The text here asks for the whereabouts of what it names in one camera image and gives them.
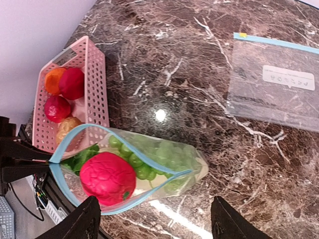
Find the brown marble surface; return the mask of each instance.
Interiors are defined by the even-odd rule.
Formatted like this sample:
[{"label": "brown marble surface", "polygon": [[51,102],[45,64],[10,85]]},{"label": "brown marble surface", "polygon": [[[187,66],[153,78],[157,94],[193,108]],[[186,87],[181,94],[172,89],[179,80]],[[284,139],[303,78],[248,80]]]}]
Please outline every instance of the brown marble surface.
[{"label": "brown marble surface", "polygon": [[224,111],[233,32],[318,47],[318,30],[319,10],[294,0],[97,1],[69,43],[89,35],[107,56],[111,126],[192,144],[210,167],[180,197],[102,217],[105,231],[209,239],[220,195],[275,239],[319,238],[318,133]]}]

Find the pink basket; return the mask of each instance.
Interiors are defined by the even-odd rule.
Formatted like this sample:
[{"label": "pink basket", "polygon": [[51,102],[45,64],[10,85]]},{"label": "pink basket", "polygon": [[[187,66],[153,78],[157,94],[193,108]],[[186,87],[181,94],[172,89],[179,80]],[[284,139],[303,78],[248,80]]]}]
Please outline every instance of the pink basket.
[{"label": "pink basket", "polygon": [[[49,121],[44,114],[44,104],[50,96],[44,88],[44,78],[49,71],[57,67],[78,67],[85,73],[85,96],[69,101],[72,115],[85,123],[109,127],[105,56],[88,36],[83,36],[46,64],[39,74],[34,103],[32,143],[47,152],[54,152],[56,149],[58,124]],[[100,138],[101,132],[86,135],[86,141],[90,144],[100,141]]]}]

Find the red pomegranate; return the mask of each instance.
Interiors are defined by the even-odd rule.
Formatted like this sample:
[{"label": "red pomegranate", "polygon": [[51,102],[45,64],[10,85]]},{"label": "red pomegranate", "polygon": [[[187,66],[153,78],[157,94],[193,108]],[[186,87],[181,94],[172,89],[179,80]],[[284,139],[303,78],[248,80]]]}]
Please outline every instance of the red pomegranate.
[{"label": "red pomegranate", "polygon": [[67,69],[60,81],[59,90],[68,100],[76,100],[84,96],[84,73],[79,68]]},{"label": "red pomegranate", "polygon": [[71,106],[63,97],[51,96],[45,102],[44,113],[50,121],[60,123],[71,114]]},{"label": "red pomegranate", "polygon": [[100,204],[111,206],[131,197],[136,187],[133,167],[121,157],[99,153],[81,168],[80,179],[84,192],[95,196]]}]

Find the open plastic bag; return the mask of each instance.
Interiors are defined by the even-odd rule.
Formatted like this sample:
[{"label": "open plastic bag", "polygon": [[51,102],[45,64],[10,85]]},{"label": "open plastic bag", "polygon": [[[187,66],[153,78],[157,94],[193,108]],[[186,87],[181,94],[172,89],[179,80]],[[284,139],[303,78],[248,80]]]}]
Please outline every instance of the open plastic bag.
[{"label": "open plastic bag", "polygon": [[[70,145],[75,154],[62,159]],[[191,145],[94,124],[70,131],[50,168],[73,205],[96,196],[102,215],[180,195],[208,173],[207,163]]]},{"label": "open plastic bag", "polygon": [[319,131],[319,49],[235,33],[227,111]]}]

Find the white label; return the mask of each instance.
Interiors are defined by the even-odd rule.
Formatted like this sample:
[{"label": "white label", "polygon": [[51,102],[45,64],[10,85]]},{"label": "white label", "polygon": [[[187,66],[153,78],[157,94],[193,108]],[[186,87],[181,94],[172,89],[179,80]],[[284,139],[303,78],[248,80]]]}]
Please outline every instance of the white label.
[{"label": "white label", "polygon": [[292,71],[275,66],[263,67],[263,80],[289,88],[297,87],[310,91],[315,90],[315,76],[312,73]]}]

